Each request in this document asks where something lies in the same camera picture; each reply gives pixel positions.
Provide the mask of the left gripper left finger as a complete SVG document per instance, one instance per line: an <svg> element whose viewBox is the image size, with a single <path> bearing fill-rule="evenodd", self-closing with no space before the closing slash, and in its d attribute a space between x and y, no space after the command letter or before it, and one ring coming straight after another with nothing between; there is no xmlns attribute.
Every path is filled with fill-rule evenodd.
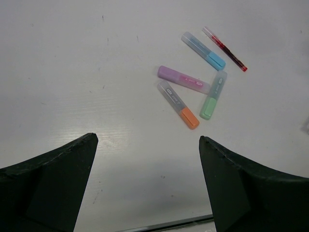
<svg viewBox="0 0 309 232"><path fill-rule="evenodd" d="M98 146L87 133L0 170L2 232L74 231Z"/></svg>

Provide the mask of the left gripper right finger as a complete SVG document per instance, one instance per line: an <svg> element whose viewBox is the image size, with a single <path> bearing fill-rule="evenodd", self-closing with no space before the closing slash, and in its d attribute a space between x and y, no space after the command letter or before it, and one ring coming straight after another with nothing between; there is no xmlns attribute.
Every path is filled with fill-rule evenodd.
<svg viewBox="0 0 309 232"><path fill-rule="evenodd" d="M307 178L266 167L205 136L199 153L217 231L308 231Z"/></svg>

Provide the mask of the orange highlighter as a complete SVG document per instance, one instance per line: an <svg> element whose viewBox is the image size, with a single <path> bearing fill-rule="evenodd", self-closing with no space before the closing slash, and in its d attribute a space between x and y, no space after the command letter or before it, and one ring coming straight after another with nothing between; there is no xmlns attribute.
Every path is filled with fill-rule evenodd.
<svg viewBox="0 0 309 232"><path fill-rule="evenodd" d="M182 101L182 99L178 96L178 94L167 81L161 81L158 83L157 89L172 106L175 112L180 116L188 128L194 130L198 127L199 120L195 117L195 115L186 106L186 104Z"/></svg>

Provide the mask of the red gel pen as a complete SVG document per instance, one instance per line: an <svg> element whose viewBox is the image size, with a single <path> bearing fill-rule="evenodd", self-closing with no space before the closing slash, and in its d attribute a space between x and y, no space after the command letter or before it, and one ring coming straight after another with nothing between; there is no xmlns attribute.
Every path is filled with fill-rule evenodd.
<svg viewBox="0 0 309 232"><path fill-rule="evenodd" d="M243 71L246 72L248 68L229 50L229 48L221 42L221 40L207 27L202 31L219 47L221 50Z"/></svg>

